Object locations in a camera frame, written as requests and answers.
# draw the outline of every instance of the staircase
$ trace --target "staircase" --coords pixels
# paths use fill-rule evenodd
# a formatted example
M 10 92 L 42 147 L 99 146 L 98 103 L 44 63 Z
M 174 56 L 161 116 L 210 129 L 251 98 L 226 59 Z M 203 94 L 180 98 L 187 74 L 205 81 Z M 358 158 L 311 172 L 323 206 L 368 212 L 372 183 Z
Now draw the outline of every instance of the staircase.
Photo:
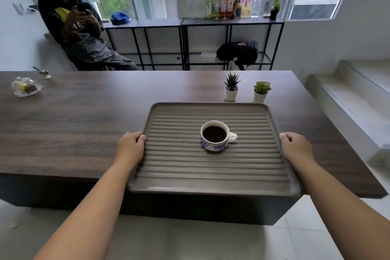
M 390 60 L 340 61 L 306 89 L 364 162 L 390 169 Z

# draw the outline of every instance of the black bag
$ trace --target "black bag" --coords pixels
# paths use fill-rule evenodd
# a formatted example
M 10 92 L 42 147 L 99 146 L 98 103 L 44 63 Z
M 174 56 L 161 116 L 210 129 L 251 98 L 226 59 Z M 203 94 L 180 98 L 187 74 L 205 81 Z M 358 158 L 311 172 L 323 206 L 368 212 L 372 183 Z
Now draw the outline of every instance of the black bag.
M 234 61 L 240 70 L 244 65 L 252 65 L 259 55 L 257 41 L 229 42 L 223 44 L 217 51 L 220 61 Z

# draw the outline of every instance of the tray rim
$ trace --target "tray rim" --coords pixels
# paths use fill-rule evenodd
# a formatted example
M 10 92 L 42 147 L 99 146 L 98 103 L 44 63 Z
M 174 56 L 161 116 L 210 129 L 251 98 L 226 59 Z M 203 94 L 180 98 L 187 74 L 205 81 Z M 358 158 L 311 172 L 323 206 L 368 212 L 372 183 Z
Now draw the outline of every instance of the tray rim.
M 293 166 L 291 165 L 290 161 L 283 155 L 282 143 L 281 143 L 280 138 L 279 138 L 279 134 L 280 133 L 276 129 L 276 125 L 275 125 L 275 122 L 273 121 L 272 113 L 271 113 L 270 107 L 268 105 L 266 105 L 264 103 L 255 103 L 255 102 L 157 102 L 157 103 L 154 103 L 153 105 L 151 105 L 151 107 L 149 109 L 149 112 L 148 112 L 147 118 L 145 120 L 144 129 L 142 130 L 142 133 L 144 133 L 144 131 L 146 129 L 146 126 L 148 125 L 149 117 L 151 116 L 152 110 L 155 108 L 155 106 L 164 105 L 164 104 L 171 104 L 171 105 L 178 105 L 178 104 L 188 104 L 188 105 L 208 105 L 208 104 L 213 104 L 213 105 L 215 105 L 215 104 L 217 104 L 217 105 L 250 105 L 250 106 L 260 106 L 260 107 L 262 106 L 262 107 L 264 107 L 268 111 L 268 113 L 269 113 L 268 117 L 271 120 L 270 125 L 273 126 L 273 131 L 276 132 L 276 134 L 277 134 L 277 136 L 275 136 L 275 140 L 276 140 L 276 143 L 277 143 L 277 145 L 278 145 L 278 147 L 280 149 L 280 154 L 281 154 L 282 160 L 284 161 L 284 164 L 285 164 L 287 170 L 291 173 L 291 179 L 295 180 L 296 184 L 298 185 L 298 192 L 295 195 L 290 195 L 290 196 L 280 195 L 280 196 L 277 196 L 277 197 L 301 197 L 302 196 L 302 184 L 301 184 L 301 181 L 300 181 L 299 177 L 297 176 L 297 174 L 296 174 Z M 131 189 L 131 183 L 134 180 L 134 175 L 135 175 L 137 167 L 138 167 L 138 164 L 132 170 L 132 172 L 130 174 L 130 177 L 128 179 L 128 182 L 126 183 L 126 188 L 129 191 L 133 192 L 133 193 L 218 195 L 218 196 L 249 196 L 249 197 L 254 197 L 254 196 L 272 196 L 272 197 L 276 197 L 276 195 L 226 194 L 226 193 L 209 193 L 209 192 L 207 192 L 207 193 L 194 193 L 194 192 L 178 192 L 178 191 L 162 192 L 162 191 L 133 190 L 133 189 Z

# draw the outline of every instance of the coffee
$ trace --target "coffee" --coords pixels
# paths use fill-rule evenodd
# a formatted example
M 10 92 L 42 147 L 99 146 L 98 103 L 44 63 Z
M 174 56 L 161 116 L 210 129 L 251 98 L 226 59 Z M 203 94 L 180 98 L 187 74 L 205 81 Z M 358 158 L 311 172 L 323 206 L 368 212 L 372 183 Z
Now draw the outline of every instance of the coffee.
M 214 125 L 203 130 L 203 137 L 209 142 L 219 143 L 226 139 L 226 132 L 223 128 Z

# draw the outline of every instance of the coffee cup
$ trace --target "coffee cup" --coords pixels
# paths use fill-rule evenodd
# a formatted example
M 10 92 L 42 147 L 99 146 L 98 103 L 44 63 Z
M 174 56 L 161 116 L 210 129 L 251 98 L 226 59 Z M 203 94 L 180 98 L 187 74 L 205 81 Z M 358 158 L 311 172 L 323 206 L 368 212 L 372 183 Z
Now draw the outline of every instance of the coffee cup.
M 231 133 L 227 125 L 218 120 L 208 121 L 200 129 L 200 143 L 210 151 L 221 151 L 236 140 L 237 135 Z

